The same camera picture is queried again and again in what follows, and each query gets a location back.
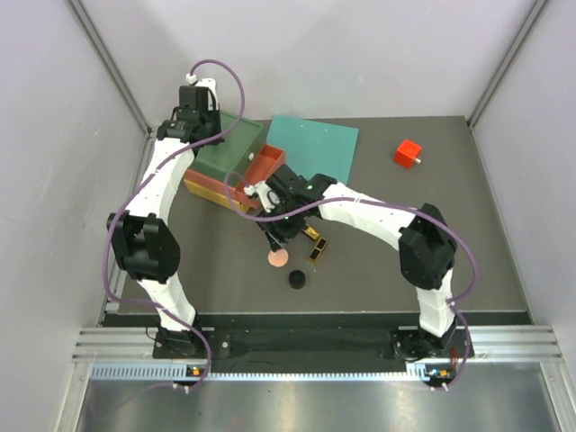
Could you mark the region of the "red drawer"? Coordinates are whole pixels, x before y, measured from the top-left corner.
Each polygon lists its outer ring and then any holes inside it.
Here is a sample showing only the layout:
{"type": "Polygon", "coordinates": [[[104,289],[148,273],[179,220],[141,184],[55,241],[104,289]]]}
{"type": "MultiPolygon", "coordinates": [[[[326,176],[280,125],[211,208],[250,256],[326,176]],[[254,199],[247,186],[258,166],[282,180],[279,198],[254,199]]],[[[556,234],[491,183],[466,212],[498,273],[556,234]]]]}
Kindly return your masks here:
{"type": "MultiPolygon", "coordinates": [[[[278,167],[285,163],[285,160],[284,150],[265,144],[244,174],[244,178],[250,185],[265,181],[278,167]]],[[[239,184],[236,187],[236,200],[244,206],[257,209],[260,206],[259,201],[251,200],[245,194],[244,187],[245,184],[239,184]]]]}

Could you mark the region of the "gold black lipstick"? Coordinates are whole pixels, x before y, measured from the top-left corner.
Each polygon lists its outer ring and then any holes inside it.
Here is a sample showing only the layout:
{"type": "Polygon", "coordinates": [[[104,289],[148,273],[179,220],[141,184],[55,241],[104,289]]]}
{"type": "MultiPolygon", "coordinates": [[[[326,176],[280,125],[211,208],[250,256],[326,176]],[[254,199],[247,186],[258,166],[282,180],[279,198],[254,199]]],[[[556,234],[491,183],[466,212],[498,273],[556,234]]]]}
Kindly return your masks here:
{"type": "Polygon", "coordinates": [[[319,257],[322,255],[324,249],[326,248],[328,241],[325,238],[319,238],[316,242],[313,250],[309,254],[309,260],[315,263],[319,257]]]}
{"type": "Polygon", "coordinates": [[[316,231],[312,226],[307,226],[302,233],[309,239],[316,241],[320,237],[320,233],[316,231]]]}

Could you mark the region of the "yellow bottom drawer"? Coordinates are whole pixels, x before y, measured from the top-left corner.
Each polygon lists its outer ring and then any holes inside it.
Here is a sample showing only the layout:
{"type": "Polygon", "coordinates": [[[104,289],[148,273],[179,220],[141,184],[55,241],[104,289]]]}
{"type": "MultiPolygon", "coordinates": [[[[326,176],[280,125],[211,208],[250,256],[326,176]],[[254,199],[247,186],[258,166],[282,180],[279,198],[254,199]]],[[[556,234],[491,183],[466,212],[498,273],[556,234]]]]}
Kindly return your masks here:
{"type": "Polygon", "coordinates": [[[248,204],[244,204],[243,202],[233,201],[237,210],[242,214],[247,214],[250,210],[250,206],[248,204]]]}

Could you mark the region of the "green top drawer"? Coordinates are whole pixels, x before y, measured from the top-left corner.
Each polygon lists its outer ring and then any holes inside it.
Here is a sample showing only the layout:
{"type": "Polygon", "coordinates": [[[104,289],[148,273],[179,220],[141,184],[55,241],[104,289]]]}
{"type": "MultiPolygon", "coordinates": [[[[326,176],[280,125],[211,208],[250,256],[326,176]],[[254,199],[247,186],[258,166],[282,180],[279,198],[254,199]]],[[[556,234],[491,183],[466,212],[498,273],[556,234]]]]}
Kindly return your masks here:
{"type": "Polygon", "coordinates": [[[236,131],[239,134],[240,152],[238,162],[232,170],[244,175],[265,145],[266,134],[264,125],[257,121],[242,122],[236,131]]]}

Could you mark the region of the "three-tier drawer organizer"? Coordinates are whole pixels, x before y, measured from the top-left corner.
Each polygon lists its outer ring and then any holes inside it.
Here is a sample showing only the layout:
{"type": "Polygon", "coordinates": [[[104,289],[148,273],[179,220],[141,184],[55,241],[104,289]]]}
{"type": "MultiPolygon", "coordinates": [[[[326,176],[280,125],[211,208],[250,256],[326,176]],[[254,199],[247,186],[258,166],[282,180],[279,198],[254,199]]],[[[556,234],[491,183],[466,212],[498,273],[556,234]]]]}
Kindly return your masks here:
{"type": "Polygon", "coordinates": [[[223,142],[215,145],[206,145],[199,149],[193,163],[184,174],[184,186],[191,194],[195,194],[220,206],[228,207],[230,204],[226,197],[236,201],[236,187],[243,183],[236,176],[224,182],[224,177],[239,161],[239,133],[236,128],[242,123],[252,123],[250,119],[237,119],[237,116],[229,112],[220,113],[221,127],[226,130],[233,126],[229,134],[223,138],[223,142]]]}

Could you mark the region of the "pink round compact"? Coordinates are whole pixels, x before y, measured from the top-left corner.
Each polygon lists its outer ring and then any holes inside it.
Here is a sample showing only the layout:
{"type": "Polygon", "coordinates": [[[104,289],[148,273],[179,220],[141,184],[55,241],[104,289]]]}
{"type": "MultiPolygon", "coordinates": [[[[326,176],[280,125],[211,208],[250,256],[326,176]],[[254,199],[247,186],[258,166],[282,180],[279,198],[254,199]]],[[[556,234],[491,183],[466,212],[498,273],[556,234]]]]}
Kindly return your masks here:
{"type": "Polygon", "coordinates": [[[271,266],[280,268],[288,263],[289,254],[284,248],[280,248],[276,251],[271,250],[268,253],[267,261],[271,266]]]}

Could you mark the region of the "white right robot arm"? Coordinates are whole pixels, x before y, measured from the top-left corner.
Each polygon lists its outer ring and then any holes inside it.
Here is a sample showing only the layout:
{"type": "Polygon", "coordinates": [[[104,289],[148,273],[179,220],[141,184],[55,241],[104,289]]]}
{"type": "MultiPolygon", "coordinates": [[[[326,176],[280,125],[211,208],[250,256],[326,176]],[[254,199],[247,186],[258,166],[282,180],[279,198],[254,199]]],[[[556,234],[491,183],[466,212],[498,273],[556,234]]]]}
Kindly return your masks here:
{"type": "Polygon", "coordinates": [[[437,207],[425,204],[418,214],[384,208],[333,177],[305,179],[287,165],[244,191],[260,201],[260,218],[270,219],[258,225],[273,251],[303,232],[309,217],[340,222],[391,246],[399,254],[401,275],[416,289],[419,306],[418,329],[392,337],[396,356],[416,361],[441,356],[452,346],[455,314],[448,300],[457,245],[437,226],[443,220],[437,207]]]}

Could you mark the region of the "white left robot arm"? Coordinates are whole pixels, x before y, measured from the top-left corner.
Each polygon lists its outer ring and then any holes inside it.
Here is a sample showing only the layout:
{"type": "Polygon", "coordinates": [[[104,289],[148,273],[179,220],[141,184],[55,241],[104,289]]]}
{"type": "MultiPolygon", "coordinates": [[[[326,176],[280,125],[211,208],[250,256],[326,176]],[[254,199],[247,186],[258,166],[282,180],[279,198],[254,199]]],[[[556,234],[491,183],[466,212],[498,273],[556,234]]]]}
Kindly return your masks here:
{"type": "Polygon", "coordinates": [[[107,221],[118,267],[147,293],[158,313],[155,358],[191,358],[203,349],[196,310],[177,274],[181,248],[167,222],[178,186],[194,162],[191,146],[218,144],[220,133],[215,80],[194,78],[181,86],[178,105],[157,130],[139,191],[107,221]]]}

